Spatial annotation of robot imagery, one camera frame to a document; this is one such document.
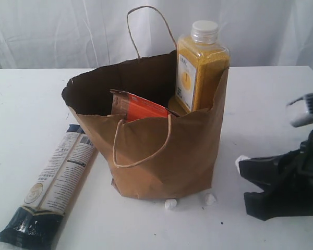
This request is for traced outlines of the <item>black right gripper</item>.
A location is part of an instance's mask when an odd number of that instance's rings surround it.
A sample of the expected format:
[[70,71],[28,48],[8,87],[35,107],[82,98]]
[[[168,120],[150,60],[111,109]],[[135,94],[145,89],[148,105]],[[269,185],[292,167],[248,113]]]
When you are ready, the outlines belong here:
[[[291,163],[294,179],[274,183]],[[248,215],[262,221],[313,216],[313,140],[301,142],[298,152],[256,158],[241,155],[237,170],[242,178],[263,190],[244,193]]]

